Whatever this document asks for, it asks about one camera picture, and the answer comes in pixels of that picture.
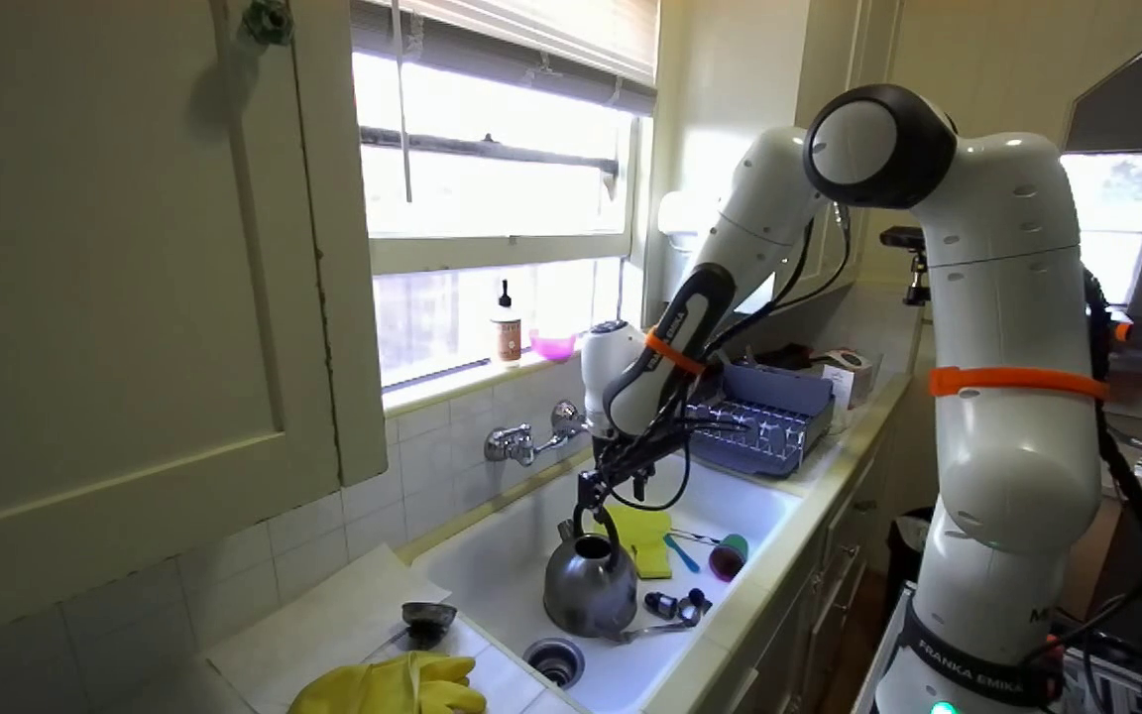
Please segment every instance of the orange ring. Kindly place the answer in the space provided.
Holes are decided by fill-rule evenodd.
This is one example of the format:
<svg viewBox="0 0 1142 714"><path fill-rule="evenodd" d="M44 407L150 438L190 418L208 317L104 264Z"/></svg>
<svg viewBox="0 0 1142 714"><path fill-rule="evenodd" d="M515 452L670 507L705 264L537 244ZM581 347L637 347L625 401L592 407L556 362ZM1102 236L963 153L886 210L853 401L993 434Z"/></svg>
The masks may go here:
<svg viewBox="0 0 1142 714"><path fill-rule="evenodd" d="M687 352L679 352L666 338L659 338L654 327L647 327L647 347L666 358L670 366L679 366L680 371L701 376L701 362L689 362Z"/></svg>
<svg viewBox="0 0 1142 714"><path fill-rule="evenodd" d="M930 396L954 396L963 387L1048 387L1048 391L1082 391L1082 396L1108 396L1102 381L1078 371L1050 371L1050 368L930 368Z"/></svg>

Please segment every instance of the kettle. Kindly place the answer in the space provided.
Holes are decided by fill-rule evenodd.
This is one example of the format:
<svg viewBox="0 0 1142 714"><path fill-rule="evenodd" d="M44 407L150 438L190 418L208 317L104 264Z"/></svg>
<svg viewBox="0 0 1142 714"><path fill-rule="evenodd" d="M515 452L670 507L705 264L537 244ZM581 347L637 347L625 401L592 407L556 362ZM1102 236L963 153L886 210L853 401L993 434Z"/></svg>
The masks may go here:
<svg viewBox="0 0 1142 714"><path fill-rule="evenodd" d="M577 527L581 507L560 527L563 543L543 565L543 613L581 637L617 637L637 613L637 565L617 548L606 507L593 518L606 534Z"/></svg>

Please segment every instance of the faucet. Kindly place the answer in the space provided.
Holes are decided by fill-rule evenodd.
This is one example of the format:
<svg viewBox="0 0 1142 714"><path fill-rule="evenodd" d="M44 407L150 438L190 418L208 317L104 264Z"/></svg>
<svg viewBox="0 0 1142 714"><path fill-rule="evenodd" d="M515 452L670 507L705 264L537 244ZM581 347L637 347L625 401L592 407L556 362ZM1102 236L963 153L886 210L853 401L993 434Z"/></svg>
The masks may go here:
<svg viewBox="0 0 1142 714"><path fill-rule="evenodd" d="M489 459L519 459L522 469L533 463L543 452L570 445L581 432L581 407L570 401L560 401L545 413L552 434L537 445L532 425L498 425L483 438Z"/></svg>

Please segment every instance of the machine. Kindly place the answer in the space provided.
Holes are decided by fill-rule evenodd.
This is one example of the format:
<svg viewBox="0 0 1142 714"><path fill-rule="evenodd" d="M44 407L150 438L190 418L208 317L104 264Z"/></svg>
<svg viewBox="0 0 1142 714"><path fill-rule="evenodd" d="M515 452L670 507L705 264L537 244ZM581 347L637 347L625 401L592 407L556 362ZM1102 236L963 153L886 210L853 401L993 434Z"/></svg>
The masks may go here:
<svg viewBox="0 0 1142 714"><path fill-rule="evenodd" d="M908 206L937 306L938 500L877 709L1044 709L1050 670L1028 654L1044 649L1065 552L1098 507L1102 396L1074 200L1048 138L960 138L926 97L886 84L837 95L807 130L763 130L641 352L593 391L576 518L625 478L641 493L647 469L689 438L687 396L720 317L795 253L824 198Z"/></svg>

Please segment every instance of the bottle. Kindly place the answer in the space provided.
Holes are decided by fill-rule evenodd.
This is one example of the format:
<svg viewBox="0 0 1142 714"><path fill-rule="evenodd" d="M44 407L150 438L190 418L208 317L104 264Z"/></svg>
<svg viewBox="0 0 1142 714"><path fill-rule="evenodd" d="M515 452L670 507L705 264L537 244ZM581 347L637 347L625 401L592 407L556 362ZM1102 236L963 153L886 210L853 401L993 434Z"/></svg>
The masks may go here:
<svg viewBox="0 0 1142 714"><path fill-rule="evenodd" d="M494 358L498 362L522 358L522 317L515 314L515 299L508 298L508 282L498 282L498 299L494 299Z"/></svg>

